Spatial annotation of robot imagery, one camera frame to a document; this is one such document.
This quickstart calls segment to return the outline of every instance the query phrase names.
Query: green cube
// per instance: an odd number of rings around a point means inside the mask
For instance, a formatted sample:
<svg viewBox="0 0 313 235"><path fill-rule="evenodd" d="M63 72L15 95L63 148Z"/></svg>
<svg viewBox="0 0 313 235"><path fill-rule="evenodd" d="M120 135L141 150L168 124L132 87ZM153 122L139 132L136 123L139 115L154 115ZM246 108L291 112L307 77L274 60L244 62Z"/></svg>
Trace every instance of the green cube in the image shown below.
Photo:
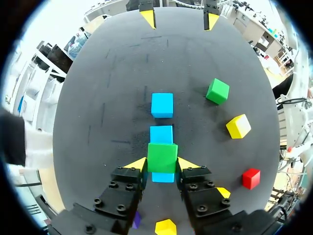
<svg viewBox="0 0 313 235"><path fill-rule="evenodd" d="M214 78L213 82L207 90L205 98L213 101L217 104L224 103L228 98L229 85L226 83Z"/></svg>
<svg viewBox="0 0 313 235"><path fill-rule="evenodd" d="M175 173L177 144L148 144L148 172Z"/></svg>

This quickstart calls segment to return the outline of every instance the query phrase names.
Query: table surface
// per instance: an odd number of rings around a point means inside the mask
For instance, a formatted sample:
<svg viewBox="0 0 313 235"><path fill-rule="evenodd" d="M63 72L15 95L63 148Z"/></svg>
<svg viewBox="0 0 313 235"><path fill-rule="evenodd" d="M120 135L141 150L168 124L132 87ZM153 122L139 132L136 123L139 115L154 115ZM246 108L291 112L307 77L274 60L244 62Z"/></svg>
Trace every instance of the table surface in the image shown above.
<svg viewBox="0 0 313 235"><path fill-rule="evenodd" d="M156 30L138 11L109 18L86 42L63 86L54 124L56 179L67 209L92 209L110 173L147 154L149 127L174 125L179 156L212 171L215 185L231 191L231 212L263 209L275 180L279 126L268 78L239 31L220 17L203 30L200 10L157 8ZM213 78L230 86L227 102L206 100ZM151 94L174 94L174 117L151 116ZM246 114L252 130L232 140L225 124ZM242 186L249 168L261 170L254 190ZM170 218L178 234L192 234L176 184L147 182L138 206L139 230L154 234Z"/></svg>

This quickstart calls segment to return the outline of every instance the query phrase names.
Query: yellow marker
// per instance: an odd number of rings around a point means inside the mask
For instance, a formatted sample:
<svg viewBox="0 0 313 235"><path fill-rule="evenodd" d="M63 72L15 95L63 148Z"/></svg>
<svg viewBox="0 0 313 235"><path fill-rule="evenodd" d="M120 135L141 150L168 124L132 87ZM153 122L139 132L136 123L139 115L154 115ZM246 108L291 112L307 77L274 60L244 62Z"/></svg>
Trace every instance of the yellow marker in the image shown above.
<svg viewBox="0 0 313 235"><path fill-rule="evenodd" d="M132 168L132 167L134 167L136 169L139 169L140 172L141 172L145 161L146 161L146 158L142 158L142 159L139 159L139 160L137 160L137 161L135 161L133 163L130 163L130 164L124 166L124 168Z"/></svg>
<svg viewBox="0 0 313 235"><path fill-rule="evenodd" d="M180 157L178 157L178 163L180 165L181 170L187 169L189 167L192 167L192 168L199 168L200 167L200 166L195 165L195 164L193 164L193 163L191 163L191 162L189 162L183 158L180 158Z"/></svg>
<svg viewBox="0 0 313 235"><path fill-rule="evenodd" d="M233 118L226 127L232 139L242 139L251 130L250 123L245 114Z"/></svg>
<svg viewBox="0 0 313 235"><path fill-rule="evenodd" d="M224 198L229 198L230 197L230 191L228 191L227 189L225 189L225 188L217 188L217 190L221 193L221 195Z"/></svg>
<svg viewBox="0 0 313 235"><path fill-rule="evenodd" d="M213 29L216 21L219 19L220 16L209 13L209 29L206 31L210 31Z"/></svg>
<svg viewBox="0 0 313 235"><path fill-rule="evenodd" d="M177 235L176 225L170 219L157 222L155 233L157 235Z"/></svg>
<svg viewBox="0 0 313 235"><path fill-rule="evenodd" d="M153 29L157 27L154 10L140 11L140 13Z"/></svg>

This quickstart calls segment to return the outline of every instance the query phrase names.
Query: bolt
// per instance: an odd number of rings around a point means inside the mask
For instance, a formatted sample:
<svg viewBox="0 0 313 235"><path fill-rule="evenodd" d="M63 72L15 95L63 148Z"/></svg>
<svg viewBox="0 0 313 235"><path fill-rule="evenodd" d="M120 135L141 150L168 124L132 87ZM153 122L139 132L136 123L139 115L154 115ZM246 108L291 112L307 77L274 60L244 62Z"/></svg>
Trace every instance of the bolt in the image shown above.
<svg viewBox="0 0 313 235"><path fill-rule="evenodd" d="M119 213L124 213L126 211L126 208L123 204L120 204L116 207L116 210L119 212Z"/></svg>
<svg viewBox="0 0 313 235"><path fill-rule="evenodd" d="M109 187L110 187L110 188L117 188L117 187L118 187L118 184L117 184L117 182L115 182L115 181L111 181L110 184L109 184Z"/></svg>
<svg viewBox="0 0 313 235"><path fill-rule="evenodd" d="M241 224L235 224L231 229L232 229L232 231L234 231L235 233L239 233L239 232L243 229L243 227L242 227Z"/></svg>
<svg viewBox="0 0 313 235"><path fill-rule="evenodd" d="M214 185L214 183L213 183L213 181L208 181L207 183L206 183L206 185L209 187L209 188L213 188L215 185Z"/></svg>
<svg viewBox="0 0 313 235"><path fill-rule="evenodd" d="M94 199L94 205L95 205L96 207L101 207L101 206L102 206L102 201L101 201L101 199L100 199L100 198L95 198L95 199Z"/></svg>
<svg viewBox="0 0 313 235"><path fill-rule="evenodd" d="M127 191L132 191L133 189L134 189L133 184L127 184L127 185L126 185L126 190L127 190Z"/></svg>
<svg viewBox="0 0 313 235"><path fill-rule="evenodd" d="M228 198L223 198L221 203L225 206L229 206L230 205L230 200Z"/></svg>
<svg viewBox="0 0 313 235"><path fill-rule="evenodd" d="M204 213L204 212L206 212L206 211L207 211L206 205L200 205L200 206L198 206L198 208L197 208L197 212L198 212L198 213Z"/></svg>
<svg viewBox="0 0 313 235"><path fill-rule="evenodd" d="M198 188L198 185L196 185L196 184L191 184L191 185L189 186L189 188L190 188L190 190L194 191L194 190L196 190L196 189Z"/></svg>
<svg viewBox="0 0 313 235"><path fill-rule="evenodd" d="M96 228L92 224L85 225L85 233L94 234L96 232Z"/></svg>

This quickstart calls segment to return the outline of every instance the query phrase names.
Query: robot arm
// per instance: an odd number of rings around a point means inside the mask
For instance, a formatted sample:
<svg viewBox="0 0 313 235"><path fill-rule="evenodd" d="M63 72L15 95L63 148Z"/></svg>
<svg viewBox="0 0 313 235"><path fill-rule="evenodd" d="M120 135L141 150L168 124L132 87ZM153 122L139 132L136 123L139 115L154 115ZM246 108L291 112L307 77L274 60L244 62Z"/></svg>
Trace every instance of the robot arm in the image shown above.
<svg viewBox="0 0 313 235"><path fill-rule="evenodd" d="M210 180L205 166L181 167L177 161L176 182L185 202L190 223L196 235L274 234L281 227L263 210L232 215L230 199L220 193ZM74 204L71 211L62 211L48 226L51 235L126 235L132 226L135 212L147 182L147 159L141 169L117 167L112 181L100 197L95 198L90 211Z"/></svg>

